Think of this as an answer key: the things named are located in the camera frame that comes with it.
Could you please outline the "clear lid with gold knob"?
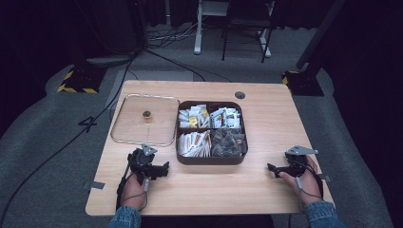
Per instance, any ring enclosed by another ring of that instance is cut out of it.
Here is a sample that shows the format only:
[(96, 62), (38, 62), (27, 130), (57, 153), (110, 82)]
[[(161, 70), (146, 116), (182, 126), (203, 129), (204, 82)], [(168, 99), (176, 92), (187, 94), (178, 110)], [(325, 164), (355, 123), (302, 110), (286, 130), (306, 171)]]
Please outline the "clear lid with gold knob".
[(168, 146), (174, 142), (179, 104), (175, 97), (129, 94), (123, 99), (110, 136), (116, 143)]

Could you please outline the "black yellow striped stand base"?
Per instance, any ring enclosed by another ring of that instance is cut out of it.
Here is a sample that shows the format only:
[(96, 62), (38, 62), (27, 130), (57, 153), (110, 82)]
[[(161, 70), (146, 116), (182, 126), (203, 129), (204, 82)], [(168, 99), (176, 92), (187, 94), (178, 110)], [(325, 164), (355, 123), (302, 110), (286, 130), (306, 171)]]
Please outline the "black yellow striped stand base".
[(100, 91), (105, 74), (106, 69), (102, 67), (91, 66), (90, 68), (82, 69), (73, 66), (66, 74), (57, 91), (96, 94)]
[(281, 73), (281, 81), (294, 96), (323, 96), (324, 93), (315, 77), (304, 72), (288, 70)]

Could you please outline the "pile of dark pyramid teabags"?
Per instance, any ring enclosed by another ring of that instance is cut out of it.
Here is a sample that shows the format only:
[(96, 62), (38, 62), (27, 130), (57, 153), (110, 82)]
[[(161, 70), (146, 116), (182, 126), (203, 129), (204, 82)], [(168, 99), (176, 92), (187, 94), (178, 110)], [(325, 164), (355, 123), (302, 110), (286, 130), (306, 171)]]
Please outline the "pile of dark pyramid teabags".
[(247, 152), (246, 136), (240, 128), (220, 128), (212, 132), (213, 157), (236, 158)]

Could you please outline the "pile of white yellow packets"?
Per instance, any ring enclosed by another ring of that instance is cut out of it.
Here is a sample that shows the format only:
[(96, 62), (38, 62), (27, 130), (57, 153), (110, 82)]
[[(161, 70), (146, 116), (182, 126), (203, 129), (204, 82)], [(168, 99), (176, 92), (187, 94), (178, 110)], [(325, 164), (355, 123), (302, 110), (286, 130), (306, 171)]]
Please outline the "pile of white yellow packets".
[(210, 116), (205, 104), (193, 105), (180, 110), (178, 115), (180, 128), (209, 128)]

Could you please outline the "brown four-compartment box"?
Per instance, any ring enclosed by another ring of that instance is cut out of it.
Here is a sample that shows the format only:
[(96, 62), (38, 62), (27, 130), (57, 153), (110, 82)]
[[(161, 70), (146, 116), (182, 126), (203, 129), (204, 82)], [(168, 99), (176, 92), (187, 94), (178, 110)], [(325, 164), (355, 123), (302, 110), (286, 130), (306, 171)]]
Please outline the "brown four-compartment box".
[[(209, 112), (209, 116), (212, 112), (218, 110), (221, 107), (232, 107), (236, 108), (240, 112), (240, 129), (246, 136), (246, 130), (244, 126), (244, 121), (243, 121), (243, 114), (240, 106), (236, 103), (233, 102), (207, 102), (207, 101), (185, 101), (182, 102), (179, 105), (179, 110), (178, 110), (178, 115), (180, 110), (185, 110), (190, 108), (193, 105), (206, 105), (207, 106), (207, 111)], [(219, 158), (219, 157), (213, 157), (212, 152), (211, 156), (208, 158), (186, 158), (181, 156), (178, 153), (178, 140), (181, 134), (188, 134), (191, 132), (203, 132), (203, 131), (210, 131), (210, 138), (212, 142), (212, 132), (216, 129), (219, 128), (213, 128), (210, 120), (210, 127), (209, 128), (180, 128), (179, 127), (179, 120), (177, 120), (177, 139), (176, 139), (176, 150), (177, 150), (177, 158), (179, 162), (187, 165), (237, 165), (242, 163), (246, 153), (241, 156), (241, 157), (236, 157), (236, 158)]]

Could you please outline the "person's left hand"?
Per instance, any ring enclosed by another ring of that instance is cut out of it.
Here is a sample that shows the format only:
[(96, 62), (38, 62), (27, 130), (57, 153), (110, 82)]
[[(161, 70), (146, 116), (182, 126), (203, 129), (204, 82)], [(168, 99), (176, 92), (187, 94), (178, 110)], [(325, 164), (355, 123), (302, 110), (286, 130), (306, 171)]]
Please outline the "person's left hand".
[(146, 192), (144, 191), (145, 181), (139, 184), (136, 175), (131, 175), (126, 183), (121, 197), (121, 205), (137, 210), (145, 207)]

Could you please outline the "person's right hand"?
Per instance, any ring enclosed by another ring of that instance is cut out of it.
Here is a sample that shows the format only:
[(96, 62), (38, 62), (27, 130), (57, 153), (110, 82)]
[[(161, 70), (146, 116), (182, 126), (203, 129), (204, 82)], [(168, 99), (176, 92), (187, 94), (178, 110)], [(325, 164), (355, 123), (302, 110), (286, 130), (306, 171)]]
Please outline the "person's right hand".
[(322, 201), (322, 196), (320, 193), (320, 188), (317, 184), (317, 180), (314, 174), (310, 172), (310, 170), (313, 170), (316, 173), (317, 165), (310, 157), (307, 157), (307, 160), (308, 169), (305, 170), (303, 175), (300, 176), (298, 180), (296, 180), (289, 174), (282, 178), (293, 189), (302, 206), (305, 206), (312, 202)]

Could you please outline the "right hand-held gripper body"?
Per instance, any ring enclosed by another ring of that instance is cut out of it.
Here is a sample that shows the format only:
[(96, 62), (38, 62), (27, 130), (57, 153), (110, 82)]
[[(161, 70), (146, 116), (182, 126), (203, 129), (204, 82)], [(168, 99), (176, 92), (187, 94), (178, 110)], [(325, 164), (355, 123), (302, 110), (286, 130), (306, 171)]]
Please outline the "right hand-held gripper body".
[(302, 175), (308, 164), (307, 156), (310, 154), (316, 155), (317, 150), (307, 148), (301, 145), (295, 145), (285, 152), (285, 158), (290, 166), (287, 173), (293, 177)]

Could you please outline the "pile of white orange sachets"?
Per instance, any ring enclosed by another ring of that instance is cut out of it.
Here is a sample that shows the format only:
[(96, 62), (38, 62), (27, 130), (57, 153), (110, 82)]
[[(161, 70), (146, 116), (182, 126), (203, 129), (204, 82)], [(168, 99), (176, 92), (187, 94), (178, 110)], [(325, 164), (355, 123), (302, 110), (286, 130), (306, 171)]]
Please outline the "pile of white orange sachets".
[(181, 134), (178, 153), (186, 158), (208, 158), (211, 156), (210, 131)]

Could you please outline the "black metal chair frame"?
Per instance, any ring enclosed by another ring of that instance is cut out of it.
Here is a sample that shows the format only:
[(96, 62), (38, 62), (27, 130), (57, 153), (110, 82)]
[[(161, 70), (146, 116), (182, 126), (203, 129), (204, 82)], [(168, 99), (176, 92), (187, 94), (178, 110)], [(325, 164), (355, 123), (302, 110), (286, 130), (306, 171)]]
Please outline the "black metal chair frame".
[(272, 31), (276, 28), (277, 11), (277, 0), (230, 0), (221, 34), (223, 38), (221, 59), (225, 59), (228, 44), (245, 44), (245, 41), (229, 40), (230, 29), (255, 30), (262, 50), (261, 61), (264, 62), (270, 57), (269, 41)]

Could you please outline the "white desk leg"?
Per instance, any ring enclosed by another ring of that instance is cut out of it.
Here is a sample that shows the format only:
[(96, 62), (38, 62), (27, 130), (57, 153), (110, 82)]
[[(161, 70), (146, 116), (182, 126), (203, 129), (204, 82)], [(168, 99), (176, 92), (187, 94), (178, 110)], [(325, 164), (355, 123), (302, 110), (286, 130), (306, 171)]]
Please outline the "white desk leg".
[(218, 2), (214, 0), (198, 0), (197, 9), (197, 31), (193, 52), (196, 55), (202, 53), (202, 19), (204, 16), (225, 17), (228, 2)]

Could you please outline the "slanted dark metal pole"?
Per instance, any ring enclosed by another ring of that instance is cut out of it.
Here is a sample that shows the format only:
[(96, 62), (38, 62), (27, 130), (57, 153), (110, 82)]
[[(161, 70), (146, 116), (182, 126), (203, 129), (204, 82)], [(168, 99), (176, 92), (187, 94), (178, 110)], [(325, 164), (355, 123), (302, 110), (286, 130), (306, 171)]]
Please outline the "slanted dark metal pole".
[(309, 42), (306, 49), (303, 51), (302, 55), (299, 57), (296, 63), (296, 68), (304, 69), (305, 65), (310, 67), (313, 64), (313, 57), (315, 52), (318, 51), (320, 42), (323, 40), (325, 33), (336, 19), (345, 2), (346, 0), (335, 0), (335, 2), (332, 4), (320, 26), (318, 27), (315, 35)]

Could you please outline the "pile of white red packets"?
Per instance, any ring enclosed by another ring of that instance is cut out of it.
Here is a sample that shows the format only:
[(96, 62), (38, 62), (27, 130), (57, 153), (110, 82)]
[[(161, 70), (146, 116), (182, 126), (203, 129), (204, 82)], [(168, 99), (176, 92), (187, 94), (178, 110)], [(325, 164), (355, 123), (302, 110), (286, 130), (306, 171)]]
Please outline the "pile of white red packets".
[(213, 128), (240, 128), (240, 117), (240, 112), (232, 107), (221, 107), (210, 114)]

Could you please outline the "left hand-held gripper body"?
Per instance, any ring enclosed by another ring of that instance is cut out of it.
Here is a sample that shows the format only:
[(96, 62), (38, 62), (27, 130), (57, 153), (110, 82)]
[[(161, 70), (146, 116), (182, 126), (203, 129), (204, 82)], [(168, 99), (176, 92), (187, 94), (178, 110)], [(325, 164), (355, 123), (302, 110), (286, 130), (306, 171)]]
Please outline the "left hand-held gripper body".
[(128, 155), (128, 166), (133, 174), (137, 176), (137, 181), (142, 184), (145, 178), (150, 179), (153, 174), (162, 174), (163, 168), (153, 165), (157, 149), (143, 143), (141, 148), (136, 148)]

